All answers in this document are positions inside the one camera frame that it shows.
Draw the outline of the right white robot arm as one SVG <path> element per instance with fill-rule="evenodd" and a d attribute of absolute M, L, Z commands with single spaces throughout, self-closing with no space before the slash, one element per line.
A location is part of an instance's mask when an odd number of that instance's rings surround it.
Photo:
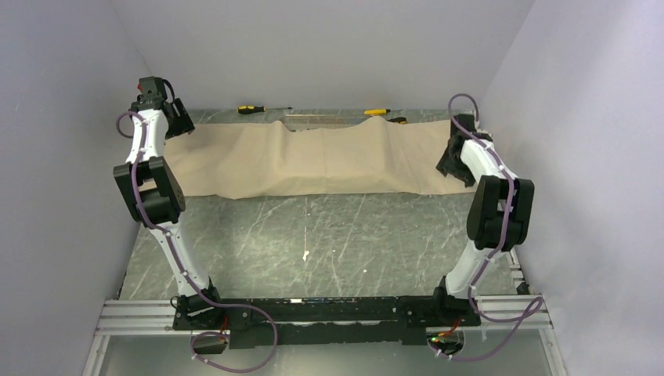
<path fill-rule="evenodd" d="M 472 300 L 489 266 L 525 241 L 535 186 L 507 167 L 492 137 L 478 129 L 478 121 L 471 114 L 452 117 L 449 140 L 436 169 L 467 188 L 475 188 L 467 215 L 466 247 L 444 277 L 448 295 L 431 304 L 435 321 L 450 325 L 462 313 L 457 299 Z"/>

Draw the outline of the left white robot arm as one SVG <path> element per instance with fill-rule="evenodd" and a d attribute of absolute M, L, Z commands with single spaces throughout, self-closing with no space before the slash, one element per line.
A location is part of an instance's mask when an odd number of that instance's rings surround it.
<path fill-rule="evenodd" d="M 131 217 L 150 231 L 168 260 L 178 289 L 177 316 L 194 316 L 213 329 L 226 309 L 216 302 L 211 278 L 193 256 L 182 221 L 185 195 L 164 156 L 168 140 L 190 134 L 195 126 L 167 79 L 141 78 L 137 88 L 135 102 L 120 116 L 132 121 L 132 146 L 125 163 L 114 167 L 114 180 Z"/>

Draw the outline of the beige surgical wrap cloth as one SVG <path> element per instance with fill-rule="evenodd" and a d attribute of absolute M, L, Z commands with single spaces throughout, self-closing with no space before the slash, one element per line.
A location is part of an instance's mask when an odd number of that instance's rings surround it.
<path fill-rule="evenodd" d="M 448 121 L 401 125 L 376 117 L 302 132 L 280 121 L 198 125 L 168 140 L 164 155 L 188 197 L 463 193 L 459 179 L 436 169 L 449 130 Z"/>

